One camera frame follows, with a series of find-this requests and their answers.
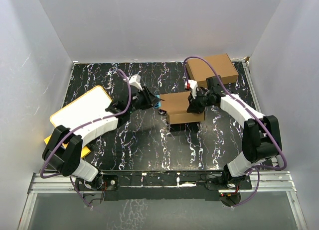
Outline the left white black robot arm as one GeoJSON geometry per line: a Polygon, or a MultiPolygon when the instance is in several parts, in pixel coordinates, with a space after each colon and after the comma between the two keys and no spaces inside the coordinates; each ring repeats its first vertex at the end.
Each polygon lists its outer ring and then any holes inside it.
{"type": "Polygon", "coordinates": [[[130,120],[136,110],[157,108],[161,99],[147,87],[132,87],[130,102],[113,101],[101,86],[83,94],[50,118],[55,126],[42,154],[45,166],[65,177],[82,179],[97,190],[102,187],[101,170],[83,160],[82,151],[103,134],[116,130],[130,120]]]}

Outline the small blue plastic piece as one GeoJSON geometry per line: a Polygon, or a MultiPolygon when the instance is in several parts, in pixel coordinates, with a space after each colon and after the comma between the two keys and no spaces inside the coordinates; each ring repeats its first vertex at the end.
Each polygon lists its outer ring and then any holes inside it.
{"type": "Polygon", "coordinates": [[[159,95],[156,95],[156,103],[154,104],[154,108],[158,109],[161,107],[161,98],[159,95]]]}

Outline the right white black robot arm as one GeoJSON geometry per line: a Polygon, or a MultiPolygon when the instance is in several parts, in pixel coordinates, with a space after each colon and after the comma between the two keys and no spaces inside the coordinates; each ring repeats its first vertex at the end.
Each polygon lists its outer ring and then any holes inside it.
{"type": "Polygon", "coordinates": [[[215,185],[232,189],[254,167],[279,155],[279,123],[275,116],[263,115],[244,103],[237,94],[228,91],[219,77],[209,77],[206,82],[206,88],[198,86],[195,80],[185,82],[185,88],[190,91],[187,112],[201,114],[206,107],[218,105],[243,128],[241,153],[224,166],[220,176],[211,179],[215,185]]]}

